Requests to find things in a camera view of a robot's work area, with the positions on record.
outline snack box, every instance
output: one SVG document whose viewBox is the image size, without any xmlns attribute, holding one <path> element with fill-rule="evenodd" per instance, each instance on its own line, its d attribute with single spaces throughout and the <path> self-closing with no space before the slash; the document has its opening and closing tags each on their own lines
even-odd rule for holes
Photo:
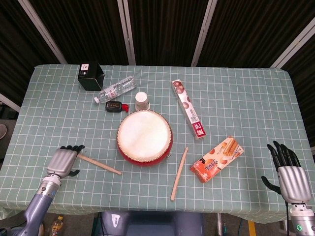
<svg viewBox="0 0 315 236">
<path fill-rule="evenodd" d="M 229 136 L 200 160 L 196 161 L 190 170 L 198 176 L 202 183 L 205 183 L 243 152 L 244 150 L 238 142 Z"/>
<path fill-rule="evenodd" d="M 200 139 L 206 136 L 206 132 L 196 114 L 195 109 L 186 93 L 184 85 L 181 80 L 172 81 L 172 87 L 178 98 L 178 103 L 186 116 L 187 122 L 190 124 L 195 139 Z"/>
</svg>

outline yellow bottle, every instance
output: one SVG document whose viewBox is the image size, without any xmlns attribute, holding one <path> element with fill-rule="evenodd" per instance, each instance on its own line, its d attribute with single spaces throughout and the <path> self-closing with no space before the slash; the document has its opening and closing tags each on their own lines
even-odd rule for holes
<svg viewBox="0 0 315 236">
<path fill-rule="evenodd" d="M 60 236 L 61 235 L 61 228 L 63 226 L 63 216 L 58 216 L 58 220 L 53 222 L 51 226 L 49 236 Z"/>
</svg>

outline drum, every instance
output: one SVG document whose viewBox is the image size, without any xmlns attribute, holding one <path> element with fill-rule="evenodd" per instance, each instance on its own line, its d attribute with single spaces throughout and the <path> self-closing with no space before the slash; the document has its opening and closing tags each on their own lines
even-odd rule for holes
<svg viewBox="0 0 315 236">
<path fill-rule="evenodd" d="M 139 166 L 150 166 L 167 157 L 173 133 L 164 117 L 153 111 L 131 113 L 117 131 L 117 146 L 122 156 Z"/>
</svg>

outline black curtain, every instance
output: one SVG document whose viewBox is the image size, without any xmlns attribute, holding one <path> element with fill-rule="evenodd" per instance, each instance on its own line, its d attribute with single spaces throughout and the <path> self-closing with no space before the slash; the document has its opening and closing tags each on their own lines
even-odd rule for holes
<svg viewBox="0 0 315 236">
<path fill-rule="evenodd" d="M 207 0 L 128 0 L 137 65 L 190 66 Z"/>
<path fill-rule="evenodd" d="M 315 147 L 315 35 L 283 66 L 292 79 L 311 147 Z"/>
<path fill-rule="evenodd" d="M 309 0 L 220 0 L 198 66 L 270 67 L 314 17 Z"/>
<path fill-rule="evenodd" d="M 0 1 L 0 93 L 21 106 L 34 66 L 59 63 L 17 1 Z"/>
<path fill-rule="evenodd" d="M 117 0 L 30 2 L 69 64 L 128 64 Z"/>
</svg>

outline silver robot hand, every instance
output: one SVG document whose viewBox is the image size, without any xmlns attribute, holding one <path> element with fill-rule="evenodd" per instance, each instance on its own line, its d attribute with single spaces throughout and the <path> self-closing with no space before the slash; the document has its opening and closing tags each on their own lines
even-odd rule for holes
<svg viewBox="0 0 315 236">
<path fill-rule="evenodd" d="M 80 146 L 62 146 L 55 151 L 48 167 L 47 174 L 38 191 L 31 200 L 24 216 L 26 226 L 23 229 L 8 229 L 7 236 L 37 236 L 44 216 L 61 186 L 60 180 L 67 176 L 76 176 L 79 170 L 71 171 L 78 153 L 85 148 Z"/>
<path fill-rule="evenodd" d="M 261 179 L 267 188 L 282 195 L 291 204 L 290 217 L 297 236 L 315 236 L 315 217 L 306 203 L 312 199 L 309 181 L 296 154 L 285 145 L 274 141 L 277 151 L 267 145 L 278 173 L 279 185 L 272 185 L 265 176 Z"/>
</svg>

